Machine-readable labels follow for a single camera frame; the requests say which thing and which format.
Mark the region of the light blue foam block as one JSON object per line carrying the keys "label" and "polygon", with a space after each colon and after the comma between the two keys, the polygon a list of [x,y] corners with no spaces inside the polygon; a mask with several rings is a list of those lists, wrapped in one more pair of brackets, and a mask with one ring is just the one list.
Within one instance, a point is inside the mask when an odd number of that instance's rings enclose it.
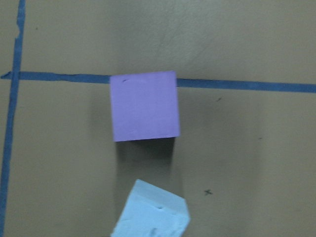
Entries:
{"label": "light blue foam block", "polygon": [[191,217],[186,200],[137,179],[112,237],[181,237]]}

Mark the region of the purple foam block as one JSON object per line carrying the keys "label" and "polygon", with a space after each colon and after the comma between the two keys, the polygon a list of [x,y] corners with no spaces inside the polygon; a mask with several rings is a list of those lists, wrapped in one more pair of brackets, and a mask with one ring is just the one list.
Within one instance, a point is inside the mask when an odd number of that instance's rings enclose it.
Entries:
{"label": "purple foam block", "polygon": [[111,76],[110,97],[114,141],[180,135],[174,71]]}

